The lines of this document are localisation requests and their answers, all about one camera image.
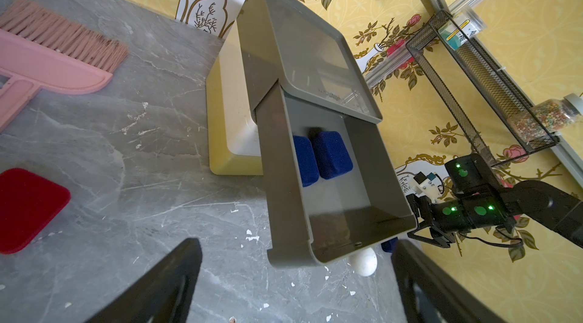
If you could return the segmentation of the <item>grey top drawer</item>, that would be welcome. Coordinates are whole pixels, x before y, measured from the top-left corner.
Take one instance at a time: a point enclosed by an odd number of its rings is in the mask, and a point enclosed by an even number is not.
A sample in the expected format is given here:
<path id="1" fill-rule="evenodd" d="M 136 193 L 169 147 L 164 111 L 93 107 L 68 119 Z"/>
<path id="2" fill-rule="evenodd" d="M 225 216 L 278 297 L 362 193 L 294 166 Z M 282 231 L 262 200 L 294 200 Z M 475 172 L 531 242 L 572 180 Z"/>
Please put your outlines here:
<path id="1" fill-rule="evenodd" d="M 279 84 L 255 113 L 274 268 L 328 265 L 416 227 L 376 124 L 294 98 Z M 341 135 L 354 168 L 304 187 L 293 138 L 318 131 Z"/>

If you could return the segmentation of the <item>blue brooch box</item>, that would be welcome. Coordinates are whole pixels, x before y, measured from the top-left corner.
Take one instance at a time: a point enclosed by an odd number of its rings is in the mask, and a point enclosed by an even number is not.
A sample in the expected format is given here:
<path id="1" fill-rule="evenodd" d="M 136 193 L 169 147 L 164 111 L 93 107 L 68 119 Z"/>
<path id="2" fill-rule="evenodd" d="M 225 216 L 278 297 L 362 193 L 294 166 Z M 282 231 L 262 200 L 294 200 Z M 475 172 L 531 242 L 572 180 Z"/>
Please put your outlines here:
<path id="1" fill-rule="evenodd" d="M 351 172 L 354 164 L 342 136 L 336 131 L 317 133 L 311 144 L 320 176 L 331 180 Z"/>

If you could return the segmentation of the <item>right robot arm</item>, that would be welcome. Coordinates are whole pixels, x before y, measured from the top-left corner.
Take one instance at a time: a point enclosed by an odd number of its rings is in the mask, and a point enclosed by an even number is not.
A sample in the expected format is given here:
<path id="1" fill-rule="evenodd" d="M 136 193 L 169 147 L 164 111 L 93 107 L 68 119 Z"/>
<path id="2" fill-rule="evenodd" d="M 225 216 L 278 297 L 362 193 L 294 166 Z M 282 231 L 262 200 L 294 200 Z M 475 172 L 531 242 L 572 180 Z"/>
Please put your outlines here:
<path id="1" fill-rule="evenodd" d="M 446 163 L 454 200 L 434 204 L 426 196 L 410 194 L 407 200 L 417 227 L 408 237 L 447 249 L 456 233 L 483 227 L 517 226 L 516 216 L 527 215 L 548 230 L 582 247 L 582 201 L 550 184 L 527 180 L 504 188 L 478 154 Z"/>

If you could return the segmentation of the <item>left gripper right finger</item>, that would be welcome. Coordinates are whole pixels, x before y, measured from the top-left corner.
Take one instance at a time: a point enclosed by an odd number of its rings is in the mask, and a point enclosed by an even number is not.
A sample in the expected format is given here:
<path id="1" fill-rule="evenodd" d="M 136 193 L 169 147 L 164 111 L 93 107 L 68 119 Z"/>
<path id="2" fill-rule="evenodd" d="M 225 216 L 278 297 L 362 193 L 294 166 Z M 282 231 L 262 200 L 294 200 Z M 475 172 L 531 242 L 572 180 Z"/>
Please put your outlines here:
<path id="1" fill-rule="evenodd" d="M 465 288 L 404 239 L 391 257 L 408 322 L 502 322 Z"/>

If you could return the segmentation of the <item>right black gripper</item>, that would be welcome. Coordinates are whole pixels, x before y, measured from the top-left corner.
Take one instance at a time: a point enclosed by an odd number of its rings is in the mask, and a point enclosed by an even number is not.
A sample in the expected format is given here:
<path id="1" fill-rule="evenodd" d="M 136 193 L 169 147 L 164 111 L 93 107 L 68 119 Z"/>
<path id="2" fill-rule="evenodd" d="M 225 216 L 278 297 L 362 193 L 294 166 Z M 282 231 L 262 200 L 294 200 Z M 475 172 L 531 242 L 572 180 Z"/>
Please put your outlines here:
<path id="1" fill-rule="evenodd" d="M 432 204 L 428 197 L 416 194 L 408 194 L 406 199 L 414 216 L 422 219 L 422 222 L 418 221 L 419 230 L 407 233 L 410 239 L 449 249 L 455 243 L 455 236 L 452 233 L 471 229 L 472 223 L 460 201 Z M 418 232 L 425 228 L 428 228 L 430 237 L 418 235 Z"/>

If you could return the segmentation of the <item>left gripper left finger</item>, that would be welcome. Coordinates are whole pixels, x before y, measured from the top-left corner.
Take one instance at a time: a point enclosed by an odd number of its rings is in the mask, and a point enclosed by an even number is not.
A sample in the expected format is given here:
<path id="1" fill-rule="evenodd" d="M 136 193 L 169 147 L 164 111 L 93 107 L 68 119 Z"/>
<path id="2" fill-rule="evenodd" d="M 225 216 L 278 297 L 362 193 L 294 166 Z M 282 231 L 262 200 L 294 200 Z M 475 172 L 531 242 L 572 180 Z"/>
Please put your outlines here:
<path id="1" fill-rule="evenodd" d="M 203 261 L 187 238 L 89 322 L 186 322 Z"/>

